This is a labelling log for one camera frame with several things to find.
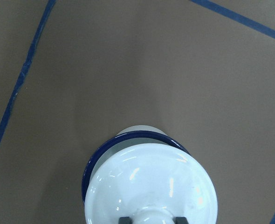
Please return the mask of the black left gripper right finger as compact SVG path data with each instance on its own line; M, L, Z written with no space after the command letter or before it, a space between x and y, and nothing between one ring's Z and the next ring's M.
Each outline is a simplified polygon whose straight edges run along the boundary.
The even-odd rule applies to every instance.
M186 217L175 217L175 224L188 224Z

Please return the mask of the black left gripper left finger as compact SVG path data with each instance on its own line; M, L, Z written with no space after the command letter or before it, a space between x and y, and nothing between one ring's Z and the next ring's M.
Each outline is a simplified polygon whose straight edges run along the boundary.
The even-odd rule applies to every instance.
M133 221L130 217L120 217L118 220L118 224L132 224Z

